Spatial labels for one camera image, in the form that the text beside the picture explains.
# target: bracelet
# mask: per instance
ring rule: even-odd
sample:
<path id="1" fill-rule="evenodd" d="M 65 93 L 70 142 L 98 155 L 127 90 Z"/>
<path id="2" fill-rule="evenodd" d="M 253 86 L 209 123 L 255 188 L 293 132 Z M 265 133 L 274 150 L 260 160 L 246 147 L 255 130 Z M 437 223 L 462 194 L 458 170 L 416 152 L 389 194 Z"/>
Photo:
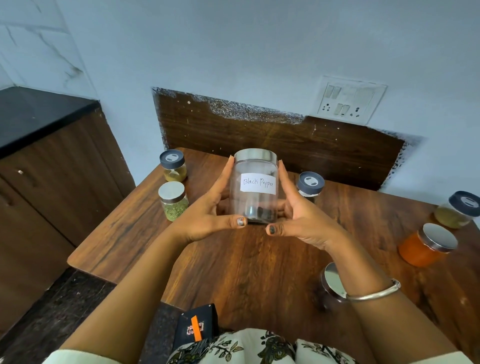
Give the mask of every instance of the bracelet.
<path id="1" fill-rule="evenodd" d="M 360 296 L 360 297 L 352 297 L 347 294 L 347 299 L 349 301 L 367 301 L 367 300 L 376 300 L 377 298 L 382 298 L 385 296 L 388 296 L 392 293 L 395 293 L 402 287 L 400 282 L 396 279 L 392 279 L 393 286 L 387 288 L 386 290 L 377 292 L 377 293 L 372 293 L 372 294 L 367 294 L 366 296 Z"/>

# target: hand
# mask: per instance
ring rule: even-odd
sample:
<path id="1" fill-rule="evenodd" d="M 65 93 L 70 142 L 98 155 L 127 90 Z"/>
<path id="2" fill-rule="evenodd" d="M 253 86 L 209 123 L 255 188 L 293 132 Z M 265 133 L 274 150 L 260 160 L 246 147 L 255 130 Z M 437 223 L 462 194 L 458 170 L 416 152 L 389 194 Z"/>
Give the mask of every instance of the hand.
<path id="1" fill-rule="evenodd" d="M 269 224 L 266 232 L 271 236 L 296 236 L 300 240 L 325 249 L 339 239 L 351 239 L 349 233 L 315 204 L 300 195 L 288 178 L 282 161 L 278 163 L 278 177 L 286 200 L 278 201 L 279 222 Z"/>
<path id="2" fill-rule="evenodd" d="M 189 206 L 168 227 L 169 230 L 175 230 L 181 236 L 183 242 L 195 242 L 206 238 L 215 231 L 241 229 L 247 225 L 247 219 L 242 215 L 217 215 L 217 213 L 223 213 L 226 210 L 219 206 L 219 203 L 229 196 L 226 188 L 234 163 L 234 157 L 230 156 L 222 174 L 212 188 Z"/>

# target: metal lid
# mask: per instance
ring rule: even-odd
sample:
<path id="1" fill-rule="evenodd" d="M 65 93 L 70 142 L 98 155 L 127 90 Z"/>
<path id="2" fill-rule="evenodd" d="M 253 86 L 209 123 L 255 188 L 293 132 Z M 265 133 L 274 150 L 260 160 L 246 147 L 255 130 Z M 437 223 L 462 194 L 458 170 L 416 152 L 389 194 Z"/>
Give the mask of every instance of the metal lid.
<path id="1" fill-rule="evenodd" d="M 335 263 L 329 263 L 322 272 L 322 286 L 338 301 L 347 299 L 347 291 L 343 288 Z"/>
<path id="2" fill-rule="evenodd" d="M 167 170 L 174 170 L 175 168 L 183 166 L 185 157 L 183 153 L 177 149 L 169 149 L 160 154 L 160 164 Z"/>
<path id="3" fill-rule="evenodd" d="M 480 216 L 480 197 L 466 191 L 457 191 L 450 196 L 448 202 L 464 215 L 474 218 Z"/>
<path id="4" fill-rule="evenodd" d="M 177 181 L 167 182 L 160 186 L 158 195 L 166 204 L 174 204 L 185 197 L 185 186 Z"/>
<path id="5" fill-rule="evenodd" d="M 276 154 L 266 149 L 248 148 L 239 150 L 235 153 L 235 162 L 246 159 L 260 159 L 276 164 Z"/>
<path id="6" fill-rule="evenodd" d="M 324 186 L 325 180 L 315 172 L 302 172 L 297 181 L 297 188 L 305 194 L 319 194 Z"/>
<path id="7" fill-rule="evenodd" d="M 440 225 L 428 223 L 418 231 L 423 243 L 433 250 L 448 253 L 456 249 L 458 240 Z"/>

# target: dark blue lid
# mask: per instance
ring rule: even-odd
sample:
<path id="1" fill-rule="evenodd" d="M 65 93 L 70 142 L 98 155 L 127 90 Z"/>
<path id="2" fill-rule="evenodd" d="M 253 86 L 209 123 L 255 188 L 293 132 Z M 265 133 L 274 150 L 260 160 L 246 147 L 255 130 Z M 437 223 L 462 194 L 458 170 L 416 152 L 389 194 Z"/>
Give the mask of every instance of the dark blue lid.
<path id="1" fill-rule="evenodd" d="M 185 157 L 179 150 L 169 149 L 160 154 L 160 164 L 167 170 L 174 170 L 183 166 L 184 163 Z"/>
<path id="2" fill-rule="evenodd" d="M 457 191 L 448 202 L 464 215 L 476 218 L 480 216 L 480 197 L 466 191 Z"/>
<path id="3" fill-rule="evenodd" d="M 324 186 L 325 180 L 315 172 L 302 172 L 297 181 L 297 188 L 304 194 L 319 194 Z"/>

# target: white tile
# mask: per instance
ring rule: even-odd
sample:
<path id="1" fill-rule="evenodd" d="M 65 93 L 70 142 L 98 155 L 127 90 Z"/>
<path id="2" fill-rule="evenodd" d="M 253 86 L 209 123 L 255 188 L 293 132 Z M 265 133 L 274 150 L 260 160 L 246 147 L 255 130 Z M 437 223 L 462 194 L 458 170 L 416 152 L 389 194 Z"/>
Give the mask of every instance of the white tile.
<path id="1" fill-rule="evenodd" d="M 13 82 L 10 77 L 7 75 L 5 70 L 0 66 L 0 90 L 4 88 L 13 86 Z"/>
<path id="2" fill-rule="evenodd" d="M 0 24 L 66 29 L 55 0 L 0 0 Z"/>
<path id="3" fill-rule="evenodd" d="M 96 98 L 69 34 L 0 26 L 0 64 L 17 85 Z"/>

